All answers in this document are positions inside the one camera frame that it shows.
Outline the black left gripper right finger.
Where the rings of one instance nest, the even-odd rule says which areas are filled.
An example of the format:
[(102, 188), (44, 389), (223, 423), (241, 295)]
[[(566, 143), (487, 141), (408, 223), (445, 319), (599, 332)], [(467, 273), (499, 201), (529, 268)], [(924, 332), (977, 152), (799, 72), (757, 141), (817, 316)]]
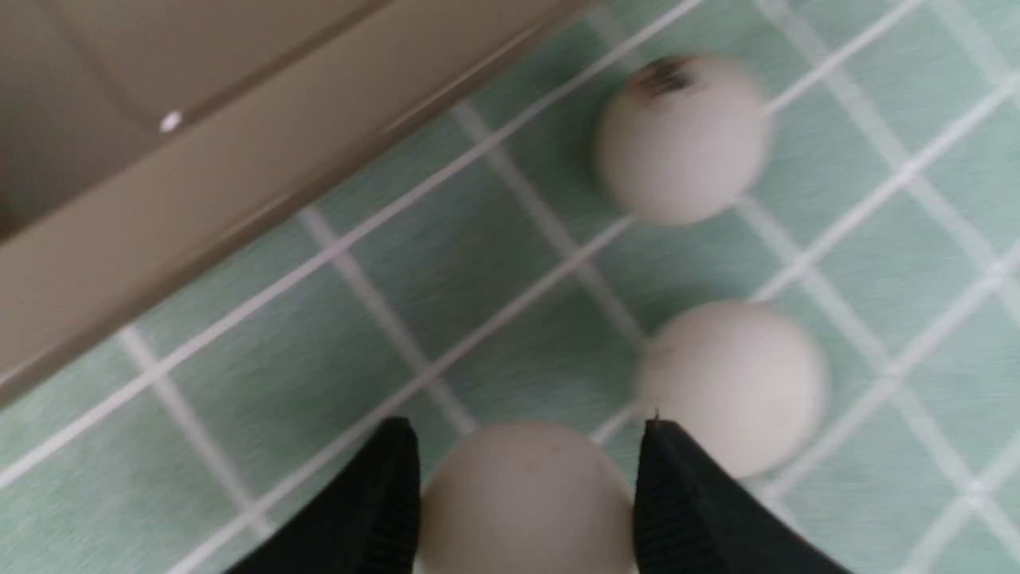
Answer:
[(645, 422), (634, 495), (641, 573), (845, 573), (669, 420)]

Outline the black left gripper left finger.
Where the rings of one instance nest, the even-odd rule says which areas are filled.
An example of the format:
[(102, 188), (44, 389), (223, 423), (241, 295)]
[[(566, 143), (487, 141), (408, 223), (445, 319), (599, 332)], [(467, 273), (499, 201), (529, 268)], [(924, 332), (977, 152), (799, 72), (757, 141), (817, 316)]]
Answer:
[(397, 415), (230, 573), (412, 573), (421, 523), (418, 436)]

